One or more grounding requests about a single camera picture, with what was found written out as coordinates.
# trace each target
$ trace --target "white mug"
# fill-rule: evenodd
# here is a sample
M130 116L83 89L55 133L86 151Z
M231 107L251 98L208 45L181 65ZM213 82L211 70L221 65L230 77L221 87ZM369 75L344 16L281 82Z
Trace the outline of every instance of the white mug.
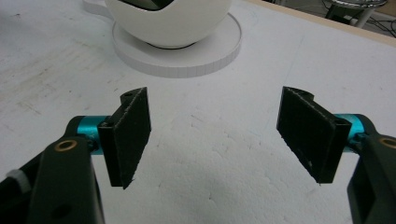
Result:
M232 0L105 0L129 34L164 49L187 47L210 35Z

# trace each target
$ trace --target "cable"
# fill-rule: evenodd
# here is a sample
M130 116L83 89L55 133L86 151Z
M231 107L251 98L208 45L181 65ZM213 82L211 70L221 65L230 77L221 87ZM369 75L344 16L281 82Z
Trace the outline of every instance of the cable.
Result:
M330 9L330 7L326 6L326 3L324 2L324 0L322 0L322 4L323 4L324 7L326 7L327 10Z
M391 35L393 35L393 37L396 38L396 32L395 32L395 29L393 28L393 23L396 20L395 21L378 21L378 20L374 19L373 17L370 17L370 19L372 21L367 21L367 23L376 26L377 28L379 28L380 30L382 30L384 32L390 33ZM388 27L386 27L385 25L383 25L381 22L390 22L390 29Z

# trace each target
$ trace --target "black rubber pad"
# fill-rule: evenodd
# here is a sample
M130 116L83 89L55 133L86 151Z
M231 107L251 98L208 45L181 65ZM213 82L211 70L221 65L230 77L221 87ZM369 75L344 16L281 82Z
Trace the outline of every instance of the black rubber pad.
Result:
M98 126L111 186L126 189L149 141L151 124L147 88L128 91L121 106Z
M277 129L318 183L332 183L351 123L314 102L314 95L284 87Z

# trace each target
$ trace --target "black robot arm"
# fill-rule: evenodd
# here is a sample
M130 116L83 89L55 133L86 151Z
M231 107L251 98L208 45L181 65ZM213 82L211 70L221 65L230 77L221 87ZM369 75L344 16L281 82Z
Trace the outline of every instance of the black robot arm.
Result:
M353 222L396 223L396 138L363 115L333 115L307 91L284 87L277 129L318 183L332 183L341 154L360 155L347 187Z
M112 116L71 119L63 137L7 174L0 223L105 223L91 154L105 156L111 185L125 189L151 131L147 89L120 99Z

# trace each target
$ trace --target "white tabletop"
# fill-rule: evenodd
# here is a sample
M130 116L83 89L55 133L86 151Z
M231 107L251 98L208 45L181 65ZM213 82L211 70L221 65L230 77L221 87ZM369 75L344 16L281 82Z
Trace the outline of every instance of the white tabletop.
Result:
M344 154L334 183L318 185L276 130L280 94L310 91L331 112L364 114L395 136L394 42L280 11L234 0L243 29L234 62L170 79L123 63L112 21L80 0L0 1L0 175L74 116L110 115L122 93L148 87L152 133L131 186L111 188L93 157L107 223L351 223L358 157Z

